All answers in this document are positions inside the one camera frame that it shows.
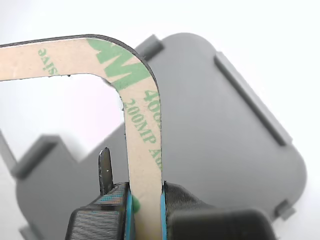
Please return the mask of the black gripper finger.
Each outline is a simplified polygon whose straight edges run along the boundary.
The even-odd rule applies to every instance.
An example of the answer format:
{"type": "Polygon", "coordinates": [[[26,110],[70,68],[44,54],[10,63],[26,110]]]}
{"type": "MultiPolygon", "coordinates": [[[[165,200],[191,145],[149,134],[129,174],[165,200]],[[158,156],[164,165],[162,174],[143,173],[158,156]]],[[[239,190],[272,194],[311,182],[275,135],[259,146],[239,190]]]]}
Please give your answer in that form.
{"type": "Polygon", "coordinates": [[[169,239],[168,220],[173,213],[212,208],[215,207],[200,200],[183,186],[164,181],[160,197],[162,239],[169,239]]]}
{"type": "Polygon", "coordinates": [[[98,156],[100,196],[72,212],[66,240],[134,240],[133,196],[128,182],[114,184],[109,148],[98,156]]]}

